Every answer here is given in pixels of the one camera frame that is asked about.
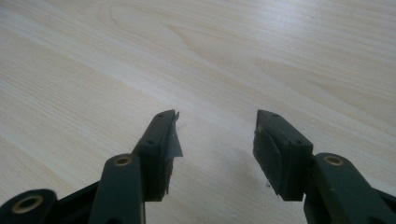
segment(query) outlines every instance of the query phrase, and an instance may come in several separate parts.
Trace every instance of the wood grain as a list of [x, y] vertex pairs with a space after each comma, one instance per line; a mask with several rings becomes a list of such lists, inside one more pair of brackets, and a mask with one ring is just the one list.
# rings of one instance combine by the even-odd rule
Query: wood grain
[[306, 223], [252, 156], [257, 109], [396, 195], [394, 1], [0, 2], [0, 203], [62, 198], [180, 111], [148, 223]]

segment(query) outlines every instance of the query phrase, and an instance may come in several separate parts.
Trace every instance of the table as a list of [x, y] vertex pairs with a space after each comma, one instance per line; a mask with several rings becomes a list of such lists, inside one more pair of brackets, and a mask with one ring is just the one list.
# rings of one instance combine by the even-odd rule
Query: table
[[184, 158], [147, 223], [306, 223], [252, 155], [258, 109], [396, 195], [394, 1], [3, 0], [0, 203], [62, 198], [180, 112]]

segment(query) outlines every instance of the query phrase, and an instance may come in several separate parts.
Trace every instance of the wooden tabletop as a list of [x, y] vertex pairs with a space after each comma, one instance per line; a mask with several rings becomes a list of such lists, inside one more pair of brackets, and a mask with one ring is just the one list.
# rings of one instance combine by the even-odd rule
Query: wooden tabletop
[[396, 195], [396, 4], [0, 1], [0, 204], [97, 181], [172, 108], [184, 158], [147, 223], [306, 223], [253, 157], [258, 109]]

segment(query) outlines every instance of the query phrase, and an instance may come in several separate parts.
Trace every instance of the light wood surface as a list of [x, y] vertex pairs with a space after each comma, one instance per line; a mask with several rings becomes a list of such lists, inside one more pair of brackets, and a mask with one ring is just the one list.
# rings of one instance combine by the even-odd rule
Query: light wood surface
[[180, 111], [148, 223], [306, 223], [252, 155], [257, 109], [396, 195], [394, 1], [0, 1], [0, 203], [62, 198]]

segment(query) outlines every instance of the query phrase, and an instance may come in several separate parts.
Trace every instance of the metal ring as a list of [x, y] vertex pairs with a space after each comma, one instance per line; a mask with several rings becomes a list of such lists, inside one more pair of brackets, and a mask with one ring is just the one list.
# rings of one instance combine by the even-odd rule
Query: metal ring
[[44, 201], [43, 196], [41, 195], [31, 195], [27, 196], [24, 199], [19, 200], [17, 203], [12, 206], [12, 212], [15, 214], [22, 214], [32, 211], [33, 209], [37, 208], [40, 204]]
[[334, 156], [325, 156], [323, 159], [331, 165], [341, 166], [344, 164], [343, 160]]
[[114, 164], [116, 166], [124, 166], [124, 165], [128, 165], [131, 162], [132, 159], [130, 157], [119, 157], [114, 161]]

